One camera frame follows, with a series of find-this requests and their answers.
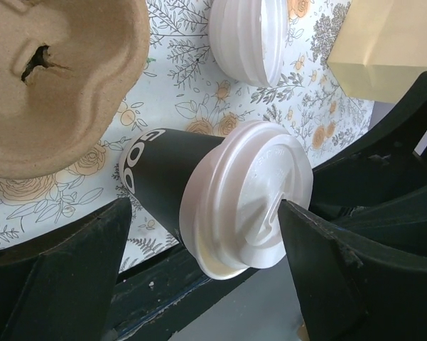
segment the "floral wallpaper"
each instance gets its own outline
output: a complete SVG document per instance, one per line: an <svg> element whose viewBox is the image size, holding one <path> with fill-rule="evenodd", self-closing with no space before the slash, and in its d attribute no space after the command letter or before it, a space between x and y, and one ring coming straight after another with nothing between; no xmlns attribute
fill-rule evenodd
<svg viewBox="0 0 427 341"><path fill-rule="evenodd" d="M147 0L151 49L145 70L97 145L78 162L32 180L0 179L0 249L78 220L117 197L117 161L129 139L169 127L228 135L240 122L273 121L295 136L316 166L367 131L372 102L346 97L326 60L349 3L287 0L290 26L281 80L255 88L229 79L210 51L212 0ZM131 198L124 271L176 244Z"/></svg>

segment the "stacked plastic lids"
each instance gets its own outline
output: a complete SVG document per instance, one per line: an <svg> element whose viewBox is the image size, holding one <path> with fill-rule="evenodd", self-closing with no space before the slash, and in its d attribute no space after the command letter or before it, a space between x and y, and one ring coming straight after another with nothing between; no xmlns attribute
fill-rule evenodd
<svg viewBox="0 0 427 341"><path fill-rule="evenodd" d="M209 38L220 68L256 87L278 84L288 28L286 0L214 0Z"/></svg>

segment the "paper coffee cup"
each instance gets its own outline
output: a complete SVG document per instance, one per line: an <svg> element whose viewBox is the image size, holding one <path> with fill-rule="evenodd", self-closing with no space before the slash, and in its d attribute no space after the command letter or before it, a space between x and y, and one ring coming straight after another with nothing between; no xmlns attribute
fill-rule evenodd
<svg viewBox="0 0 427 341"><path fill-rule="evenodd" d="M269 268L285 255L278 208L308 208L309 160L282 126L247 122L225 139L157 129L133 139L122 182L211 278Z"/></svg>
<svg viewBox="0 0 427 341"><path fill-rule="evenodd" d="M181 243L178 221L185 187L199 162L223 140L157 129L132 139L121 155L119 173L125 187Z"/></svg>

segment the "gray floor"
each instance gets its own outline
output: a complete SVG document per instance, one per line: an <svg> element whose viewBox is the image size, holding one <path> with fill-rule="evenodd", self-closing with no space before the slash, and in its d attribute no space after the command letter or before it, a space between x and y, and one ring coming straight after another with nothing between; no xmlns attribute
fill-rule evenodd
<svg viewBox="0 0 427 341"><path fill-rule="evenodd" d="M300 306L287 259L261 270L171 341L299 340Z"/></svg>

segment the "white plastic lid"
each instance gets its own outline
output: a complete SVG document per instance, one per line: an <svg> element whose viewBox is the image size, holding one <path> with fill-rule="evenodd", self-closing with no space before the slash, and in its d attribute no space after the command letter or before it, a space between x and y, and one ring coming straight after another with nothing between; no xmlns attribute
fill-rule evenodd
<svg viewBox="0 0 427 341"><path fill-rule="evenodd" d="M308 208L313 172L282 126L252 121L235 129L198 164L180 207L180 233L211 278L269 268L286 254L281 200Z"/></svg>
<svg viewBox="0 0 427 341"><path fill-rule="evenodd" d="M287 28L287 0L214 0L210 46L230 77L273 87L281 76Z"/></svg>

